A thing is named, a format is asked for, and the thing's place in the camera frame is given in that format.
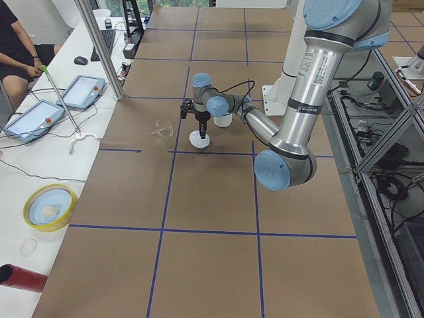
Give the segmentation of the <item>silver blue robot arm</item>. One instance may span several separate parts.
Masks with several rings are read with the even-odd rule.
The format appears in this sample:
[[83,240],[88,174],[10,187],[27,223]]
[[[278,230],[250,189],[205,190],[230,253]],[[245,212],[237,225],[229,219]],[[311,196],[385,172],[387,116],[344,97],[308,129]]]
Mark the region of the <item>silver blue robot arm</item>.
[[192,79],[192,87],[193,104],[191,111],[199,122],[199,128],[195,131],[195,136],[200,142],[199,148],[205,148],[210,143],[207,135],[207,122],[211,117],[236,115],[242,123],[248,126],[253,135],[265,145],[279,131],[278,126],[257,109],[248,97],[219,92],[212,86],[212,79],[209,74],[195,74]]
[[305,2],[305,53],[280,128],[254,162],[265,188],[283,190],[314,176],[317,163],[307,144],[336,70],[346,53],[387,43],[391,13],[391,1]]

